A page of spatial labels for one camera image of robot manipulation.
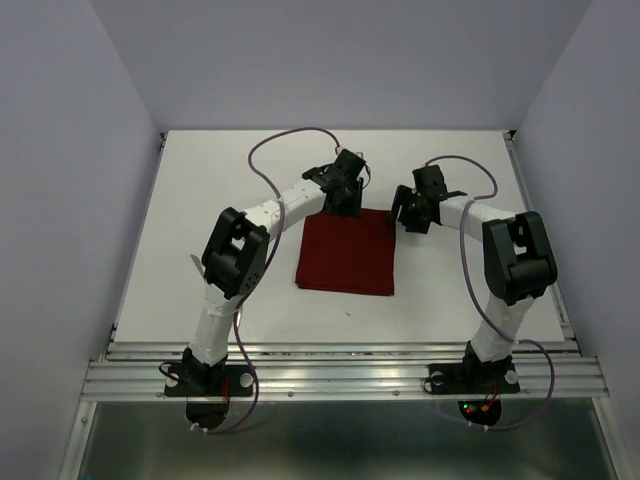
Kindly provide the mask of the dark red cloth napkin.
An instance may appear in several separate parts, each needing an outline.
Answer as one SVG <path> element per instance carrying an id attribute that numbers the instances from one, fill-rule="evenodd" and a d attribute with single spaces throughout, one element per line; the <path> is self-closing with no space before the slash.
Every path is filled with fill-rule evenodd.
<path id="1" fill-rule="evenodd" d="M 395 292 L 396 227 L 385 210 L 305 219 L 295 283 L 301 289 L 370 296 Z"/>

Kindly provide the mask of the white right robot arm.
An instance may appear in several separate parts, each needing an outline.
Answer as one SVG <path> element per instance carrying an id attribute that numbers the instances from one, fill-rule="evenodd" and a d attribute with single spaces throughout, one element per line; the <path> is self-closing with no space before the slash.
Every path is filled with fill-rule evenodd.
<path id="1" fill-rule="evenodd" d="M 411 233 L 426 234 L 431 225 L 459 232 L 460 255 L 467 291 L 482 322 L 469 342 L 472 359 L 460 366 L 463 384 L 482 390 L 496 378 L 495 364 L 511 356 L 517 334 L 534 301 L 558 277 L 542 216 L 535 211 L 513 213 L 484 203 L 497 195 L 471 197 L 448 189 L 439 166 L 412 171 L 414 185 L 400 185 L 389 221 Z M 484 279 L 489 290 L 481 307 L 467 263 L 466 239 L 482 245 Z"/>

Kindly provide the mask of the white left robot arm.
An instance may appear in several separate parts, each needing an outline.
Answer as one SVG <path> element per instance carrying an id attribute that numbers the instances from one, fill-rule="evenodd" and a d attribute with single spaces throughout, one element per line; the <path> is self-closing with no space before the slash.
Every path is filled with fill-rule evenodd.
<path id="1" fill-rule="evenodd" d="M 199 393 L 210 394 L 221 386 L 234 318 L 262 280 L 283 233 L 323 210 L 357 215 L 364 189 L 361 174 L 369 172 L 361 155 L 340 148 L 333 162 L 306 171 L 273 200 L 220 213 L 197 262 L 205 283 L 204 305 L 182 356 L 188 382 Z"/>

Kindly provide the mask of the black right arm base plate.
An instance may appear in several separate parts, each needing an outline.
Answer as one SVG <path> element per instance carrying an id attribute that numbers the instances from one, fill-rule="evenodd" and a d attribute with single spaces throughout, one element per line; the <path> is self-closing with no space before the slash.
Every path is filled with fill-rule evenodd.
<path id="1" fill-rule="evenodd" d="M 427 366 L 423 389 L 433 395 L 471 397 L 497 391 L 517 394 L 520 384 L 511 361 L 486 362 L 476 366 L 459 363 L 432 363 Z"/>

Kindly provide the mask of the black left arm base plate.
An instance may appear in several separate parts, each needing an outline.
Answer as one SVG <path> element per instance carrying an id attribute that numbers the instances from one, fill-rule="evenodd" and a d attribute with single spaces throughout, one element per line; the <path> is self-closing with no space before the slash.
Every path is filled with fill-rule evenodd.
<path id="1" fill-rule="evenodd" d="M 188 373 L 180 362 L 163 362 L 164 395 L 169 398 L 240 397 L 254 394 L 254 379 L 246 365 L 215 367 L 204 375 Z"/>

